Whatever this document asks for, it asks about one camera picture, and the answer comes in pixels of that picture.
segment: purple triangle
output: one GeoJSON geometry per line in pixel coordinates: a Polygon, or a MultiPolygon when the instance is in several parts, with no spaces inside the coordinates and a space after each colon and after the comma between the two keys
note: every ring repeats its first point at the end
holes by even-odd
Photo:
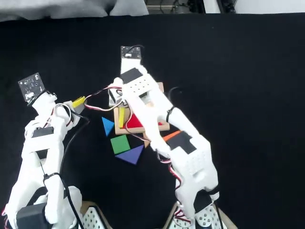
{"type": "Polygon", "coordinates": [[[143,147],[144,147],[143,145],[138,146],[122,154],[116,155],[115,157],[136,165],[143,150],[143,147]]]}

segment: blue triangle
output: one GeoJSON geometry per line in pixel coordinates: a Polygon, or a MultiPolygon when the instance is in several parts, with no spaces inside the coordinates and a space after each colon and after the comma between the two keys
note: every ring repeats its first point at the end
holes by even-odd
{"type": "Polygon", "coordinates": [[[143,147],[144,147],[143,145],[138,146],[138,147],[130,149],[122,154],[119,154],[115,157],[136,165],[139,160],[139,157],[141,155],[141,152],[143,150],[143,147]]]}
{"type": "Polygon", "coordinates": [[[110,120],[108,120],[107,118],[104,118],[104,117],[102,117],[102,121],[103,121],[103,124],[104,124],[104,129],[105,129],[106,136],[108,136],[110,131],[114,127],[114,122],[112,122],[112,121],[110,121],[110,120]]]}

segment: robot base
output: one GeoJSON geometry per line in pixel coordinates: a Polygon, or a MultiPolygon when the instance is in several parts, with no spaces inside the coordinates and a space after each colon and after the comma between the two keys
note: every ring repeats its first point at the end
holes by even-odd
{"type": "Polygon", "coordinates": [[[89,206],[82,218],[82,224],[85,229],[111,229],[108,222],[100,214],[97,206],[89,206]]]}
{"type": "MultiPolygon", "coordinates": [[[[217,215],[217,211],[213,205],[207,206],[201,212],[196,214],[196,224],[190,225],[188,222],[184,222],[174,218],[174,212],[177,210],[175,204],[163,229],[221,229],[220,221],[217,215]]],[[[237,227],[230,221],[230,219],[220,210],[221,217],[225,219],[223,221],[224,229],[237,229],[237,227]]]]}

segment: red triangle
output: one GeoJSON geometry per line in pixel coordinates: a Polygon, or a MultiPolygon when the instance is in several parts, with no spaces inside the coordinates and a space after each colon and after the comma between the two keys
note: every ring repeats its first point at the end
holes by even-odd
{"type": "Polygon", "coordinates": [[[131,117],[130,121],[128,122],[127,127],[136,128],[136,127],[143,127],[143,126],[140,123],[140,121],[138,120],[137,116],[135,116],[135,114],[132,114],[132,117],[131,117]]]}

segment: circuit board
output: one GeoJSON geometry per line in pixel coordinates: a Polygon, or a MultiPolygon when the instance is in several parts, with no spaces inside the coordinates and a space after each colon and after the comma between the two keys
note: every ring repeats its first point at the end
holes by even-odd
{"type": "Polygon", "coordinates": [[[39,73],[35,73],[27,78],[18,81],[24,101],[29,103],[37,95],[45,90],[39,73]]]}

